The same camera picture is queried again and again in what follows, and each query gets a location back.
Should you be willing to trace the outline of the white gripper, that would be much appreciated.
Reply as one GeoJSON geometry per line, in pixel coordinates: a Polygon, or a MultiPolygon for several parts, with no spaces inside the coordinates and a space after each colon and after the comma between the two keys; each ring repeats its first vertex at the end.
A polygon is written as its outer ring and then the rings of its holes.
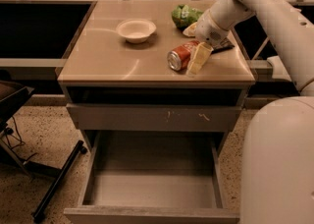
{"type": "Polygon", "coordinates": [[[196,75],[212,54],[213,47],[220,44],[228,34],[227,30],[220,28],[215,23],[209,10],[201,15],[197,23],[187,27],[183,31],[183,35],[195,37],[200,43],[192,49],[186,73],[196,75]]]}

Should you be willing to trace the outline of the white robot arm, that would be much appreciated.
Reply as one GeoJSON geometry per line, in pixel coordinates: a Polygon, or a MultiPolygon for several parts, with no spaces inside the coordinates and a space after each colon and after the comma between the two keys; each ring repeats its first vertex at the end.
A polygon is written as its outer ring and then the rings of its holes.
{"type": "Polygon", "coordinates": [[[286,0],[217,0],[198,19],[214,46],[255,16],[299,91],[260,109],[243,143],[240,224],[314,224],[314,26],[286,0]]]}

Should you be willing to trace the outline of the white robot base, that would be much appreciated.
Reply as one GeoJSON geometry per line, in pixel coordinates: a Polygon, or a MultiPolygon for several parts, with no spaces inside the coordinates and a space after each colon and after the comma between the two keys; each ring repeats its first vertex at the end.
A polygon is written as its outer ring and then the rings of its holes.
{"type": "Polygon", "coordinates": [[[291,77],[279,56],[272,56],[267,58],[267,62],[272,67],[272,78],[274,80],[291,81],[291,77]]]}

